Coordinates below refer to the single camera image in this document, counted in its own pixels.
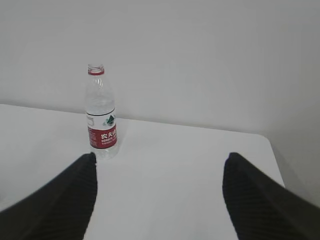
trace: white table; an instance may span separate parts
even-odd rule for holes
[[[0,104],[0,210],[90,151],[84,114]],[[238,152],[283,181],[260,135],[117,119],[119,153],[99,161],[86,240],[236,240],[222,195]]]

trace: water bottle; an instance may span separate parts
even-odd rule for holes
[[[97,159],[118,152],[115,98],[102,64],[88,64],[85,111],[91,150]]]

